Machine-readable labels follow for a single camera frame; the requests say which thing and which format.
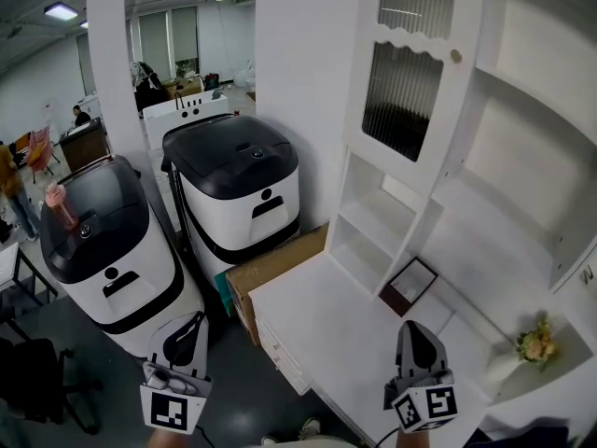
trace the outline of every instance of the woman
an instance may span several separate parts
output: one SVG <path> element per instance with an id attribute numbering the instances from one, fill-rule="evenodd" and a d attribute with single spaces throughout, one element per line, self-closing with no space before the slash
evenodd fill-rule
<path id="1" fill-rule="evenodd" d="M 8 204 L 27 234 L 27 239 L 34 241 L 39 233 L 39 217 L 29 203 L 29 197 L 19 175 L 19 168 L 2 141 L 0 141 L 0 189 L 7 196 Z"/>

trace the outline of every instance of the cardboard box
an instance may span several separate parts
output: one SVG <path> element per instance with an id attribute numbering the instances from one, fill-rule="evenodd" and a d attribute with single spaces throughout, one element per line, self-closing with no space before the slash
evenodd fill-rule
<path id="1" fill-rule="evenodd" d="M 177 90 L 177 85 L 182 85 L 183 88 L 181 90 Z M 176 81 L 171 85 L 164 86 L 164 88 L 168 93 L 168 99 L 173 100 L 177 91 L 181 96 L 189 96 L 191 94 L 201 93 L 203 91 L 203 83 L 201 78 L 197 77 L 190 82 L 187 80 Z"/>
<path id="2" fill-rule="evenodd" d="M 320 253 L 324 250 L 326 236 L 327 224 L 226 273 L 236 312 L 254 345 L 259 345 L 259 335 L 249 292 Z"/>

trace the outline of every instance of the artificial flower arrangement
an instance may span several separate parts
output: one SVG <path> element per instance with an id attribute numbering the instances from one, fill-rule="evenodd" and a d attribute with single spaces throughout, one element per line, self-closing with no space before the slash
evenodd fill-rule
<path id="1" fill-rule="evenodd" d="M 553 341 L 547 314 L 539 315 L 535 329 L 519 335 L 516 351 L 521 361 L 534 363 L 541 371 L 557 355 L 558 345 Z"/>

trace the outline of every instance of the small picture frame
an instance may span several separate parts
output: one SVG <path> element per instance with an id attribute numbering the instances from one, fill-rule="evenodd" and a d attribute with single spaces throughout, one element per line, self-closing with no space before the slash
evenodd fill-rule
<path id="1" fill-rule="evenodd" d="M 380 298 L 394 312 L 404 316 L 436 279 L 436 272 L 419 258 L 414 258 L 390 279 Z"/>

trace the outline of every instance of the red chair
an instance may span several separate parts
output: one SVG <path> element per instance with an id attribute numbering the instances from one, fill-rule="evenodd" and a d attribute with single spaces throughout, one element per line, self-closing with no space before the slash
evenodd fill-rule
<path id="1" fill-rule="evenodd" d="M 34 175 L 35 184 L 35 173 L 48 169 L 51 175 L 52 170 L 49 169 L 49 159 L 53 157 L 57 162 L 60 162 L 54 153 L 52 152 L 52 143 L 49 140 L 49 126 L 46 126 L 41 131 L 31 132 L 29 136 L 29 152 L 25 156 L 25 162 L 31 168 Z"/>

